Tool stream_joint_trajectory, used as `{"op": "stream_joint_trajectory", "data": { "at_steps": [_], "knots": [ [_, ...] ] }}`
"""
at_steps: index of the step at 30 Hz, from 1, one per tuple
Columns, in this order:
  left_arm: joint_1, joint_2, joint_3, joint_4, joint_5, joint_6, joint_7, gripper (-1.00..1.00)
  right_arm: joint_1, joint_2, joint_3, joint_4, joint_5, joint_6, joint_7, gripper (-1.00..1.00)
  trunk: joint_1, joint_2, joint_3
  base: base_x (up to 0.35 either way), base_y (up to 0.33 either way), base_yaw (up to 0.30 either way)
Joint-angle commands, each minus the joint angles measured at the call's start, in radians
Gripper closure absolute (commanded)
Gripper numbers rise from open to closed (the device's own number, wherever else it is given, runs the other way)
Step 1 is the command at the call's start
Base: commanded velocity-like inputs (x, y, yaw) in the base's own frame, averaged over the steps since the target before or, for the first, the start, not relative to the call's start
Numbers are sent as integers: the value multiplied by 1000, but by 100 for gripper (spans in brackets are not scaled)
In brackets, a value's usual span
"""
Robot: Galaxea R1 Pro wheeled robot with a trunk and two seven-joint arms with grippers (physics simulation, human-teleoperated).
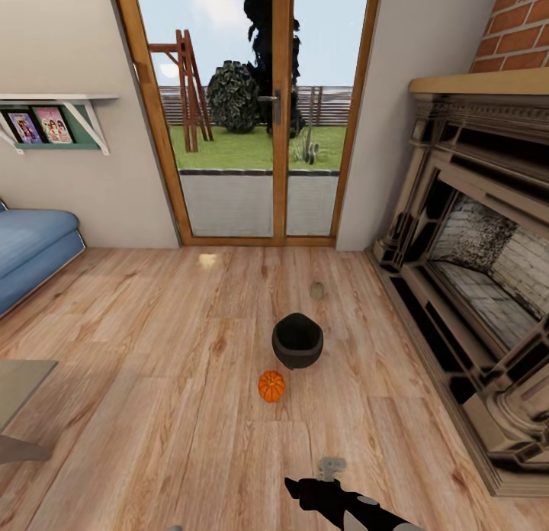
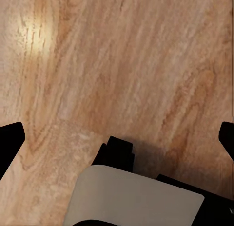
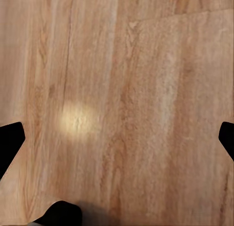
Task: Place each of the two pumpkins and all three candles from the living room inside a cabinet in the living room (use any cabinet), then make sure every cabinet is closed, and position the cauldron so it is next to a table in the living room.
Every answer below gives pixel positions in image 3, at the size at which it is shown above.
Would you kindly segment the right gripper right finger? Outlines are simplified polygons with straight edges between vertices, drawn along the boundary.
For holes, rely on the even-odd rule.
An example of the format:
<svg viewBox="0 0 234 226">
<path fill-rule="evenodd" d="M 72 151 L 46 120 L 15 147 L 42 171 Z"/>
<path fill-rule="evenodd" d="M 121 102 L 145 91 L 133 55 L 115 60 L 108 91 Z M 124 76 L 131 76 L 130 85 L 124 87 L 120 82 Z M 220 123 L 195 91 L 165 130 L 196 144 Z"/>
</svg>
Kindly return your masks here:
<svg viewBox="0 0 234 226">
<path fill-rule="evenodd" d="M 220 127 L 218 139 L 234 161 L 234 124 L 223 122 Z"/>
</svg>

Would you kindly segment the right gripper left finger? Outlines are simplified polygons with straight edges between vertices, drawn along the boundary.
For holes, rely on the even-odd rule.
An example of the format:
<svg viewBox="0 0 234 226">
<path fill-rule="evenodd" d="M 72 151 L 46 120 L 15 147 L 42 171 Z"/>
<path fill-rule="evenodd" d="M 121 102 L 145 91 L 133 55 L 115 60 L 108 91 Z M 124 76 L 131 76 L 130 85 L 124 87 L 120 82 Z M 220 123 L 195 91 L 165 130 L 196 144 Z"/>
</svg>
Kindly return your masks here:
<svg viewBox="0 0 234 226">
<path fill-rule="evenodd" d="M 25 134 L 21 122 L 0 127 L 0 180 L 24 141 Z"/>
</svg>

